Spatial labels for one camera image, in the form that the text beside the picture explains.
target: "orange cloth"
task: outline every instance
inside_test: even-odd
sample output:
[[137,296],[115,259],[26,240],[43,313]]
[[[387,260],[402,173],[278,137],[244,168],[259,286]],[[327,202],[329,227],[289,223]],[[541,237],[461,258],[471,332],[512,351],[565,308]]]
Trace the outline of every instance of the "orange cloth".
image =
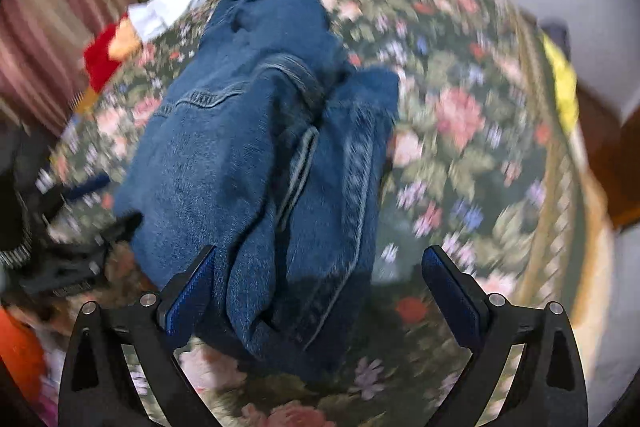
[[40,341],[27,326],[0,308],[0,359],[16,385],[31,403],[40,396],[40,377],[45,372]]
[[109,42],[109,58],[123,62],[142,47],[142,41],[128,18],[116,28],[116,35]]

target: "blue gripper pad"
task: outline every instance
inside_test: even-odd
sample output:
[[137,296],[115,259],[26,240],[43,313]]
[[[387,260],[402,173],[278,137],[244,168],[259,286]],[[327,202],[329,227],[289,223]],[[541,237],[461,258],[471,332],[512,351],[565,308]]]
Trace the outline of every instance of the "blue gripper pad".
[[[461,273],[442,248],[429,247],[424,251],[422,278],[458,344],[475,351],[481,346],[484,331],[481,313],[462,286],[465,277],[471,276]],[[476,285],[473,278],[470,282]]]
[[189,342],[209,305],[215,252],[216,247],[204,247],[187,272],[175,275],[162,290],[162,303],[168,308],[158,308],[158,322],[171,350]]

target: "black object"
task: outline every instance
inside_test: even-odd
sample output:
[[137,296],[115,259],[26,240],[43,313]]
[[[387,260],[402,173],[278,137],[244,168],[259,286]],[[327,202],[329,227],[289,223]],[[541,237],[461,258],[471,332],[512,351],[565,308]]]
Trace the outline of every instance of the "black object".
[[34,190],[41,169],[49,165],[56,138],[42,126],[4,121],[0,114],[0,172],[14,168],[15,188],[22,194]]
[[571,38],[567,23],[562,19],[549,18],[541,20],[538,25],[553,43],[562,50],[566,59],[571,62]]
[[637,425],[640,418],[640,370],[631,380],[616,406],[609,412],[600,427],[621,427]]
[[492,427],[583,427],[587,392],[578,347],[559,303],[543,310],[512,306],[486,295],[441,247],[429,247],[422,276],[458,343],[473,353],[428,427],[473,427],[498,383],[511,346],[524,350]]
[[47,233],[49,221],[67,201],[103,188],[104,172],[76,187],[58,184],[45,194],[33,189],[29,196],[17,190],[14,164],[0,172],[0,298],[48,320],[49,298],[65,297],[106,285],[106,260],[115,243],[128,241],[142,222],[133,212],[96,233],[88,243],[60,244]]
[[[82,307],[68,346],[60,387],[60,427],[155,426],[129,375],[121,344],[132,344],[146,378],[172,427],[218,427],[176,362],[159,325],[214,249],[205,247],[167,291],[146,293],[113,310],[95,302]],[[498,382],[510,348],[525,344],[511,390],[494,427],[585,427],[587,402],[582,367],[564,309],[512,306],[485,295],[460,273],[440,247],[422,260],[423,277],[451,330],[473,355],[428,427],[474,427]]]
[[0,411],[3,425],[47,427],[24,399],[2,359],[0,359]]

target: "red cloth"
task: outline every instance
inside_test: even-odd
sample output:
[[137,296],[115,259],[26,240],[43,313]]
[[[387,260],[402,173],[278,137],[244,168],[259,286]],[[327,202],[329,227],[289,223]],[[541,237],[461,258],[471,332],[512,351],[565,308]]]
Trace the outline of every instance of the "red cloth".
[[109,24],[84,50],[84,68],[89,74],[89,85],[95,92],[102,90],[121,64],[121,62],[109,58],[109,44],[116,35],[118,24],[120,21]]

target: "pink flower pattern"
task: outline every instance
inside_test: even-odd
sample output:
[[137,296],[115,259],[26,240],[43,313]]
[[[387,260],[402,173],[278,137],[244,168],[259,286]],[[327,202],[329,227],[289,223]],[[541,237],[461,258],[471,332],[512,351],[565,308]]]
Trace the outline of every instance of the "pink flower pattern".
[[322,411],[297,400],[275,407],[269,416],[250,403],[242,407],[242,418],[250,427],[336,427]]
[[404,208],[405,210],[411,208],[417,201],[422,199],[426,190],[427,184],[420,180],[402,188],[398,192],[398,208]]
[[153,61],[155,56],[156,56],[156,46],[152,43],[145,44],[144,47],[142,48],[142,53],[140,54],[140,57],[138,57],[138,65],[145,66],[149,62]]
[[113,136],[120,127],[120,120],[127,114],[121,107],[110,107],[95,117],[100,134]]
[[414,223],[415,237],[424,237],[432,229],[439,227],[442,222],[442,209],[438,208],[433,201],[427,206],[427,211],[422,214]]
[[463,87],[446,87],[435,105],[438,131],[452,137],[463,150],[476,132],[484,127],[482,108]]
[[133,121],[136,127],[142,127],[149,121],[154,111],[160,107],[162,100],[159,98],[146,97],[138,102],[133,108]]
[[198,344],[180,355],[180,366],[193,388],[201,393],[207,389],[234,389],[246,378],[238,371],[238,361],[207,344]]
[[516,58],[503,57],[498,54],[494,54],[494,61],[502,71],[502,74],[507,77],[507,80],[515,84],[516,86],[523,85],[522,70],[520,69],[520,63]]
[[467,13],[477,13],[480,7],[476,0],[458,0],[458,4],[462,7],[462,9]]
[[349,388],[349,392],[360,393],[363,400],[371,400],[385,389],[384,384],[378,383],[378,377],[384,370],[382,360],[376,359],[369,363],[367,358],[363,357],[358,362],[356,378],[353,381],[353,386]]
[[444,236],[444,240],[442,241],[442,249],[449,255],[449,257],[453,257],[454,254],[458,253],[460,249],[460,243],[458,239],[460,238],[460,232],[447,233]]
[[436,5],[436,8],[440,11],[446,13],[453,13],[453,6],[447,0],[433,0],[433,3]]
[[328,12],[333,11],[337,4],[337,0],[320,0],[320,2],[322,3],[322,6],[324,6],[324,9]]
[[127,139],[124,136],[116,136],[111,150],[117,158],[124,158],[127,155]]
[[456,253],[458,264],[462,267],[469,268],[476,262],[476,249],[473,243],[467,241]]
[[338,17],[342,20],[354,21],[362,15],[360,7],[353,1],[346,2],[340,6]]
[[484,293],[499,293],[509,298],[516,287],[516,278],[510,273],[500,273],[493,271],[489,277],[476,277],[476,282],[480,285]]
[[422,144],[413,131],[402,132],[394,138],[394,167],[404,167],[419,160],[422,156]]

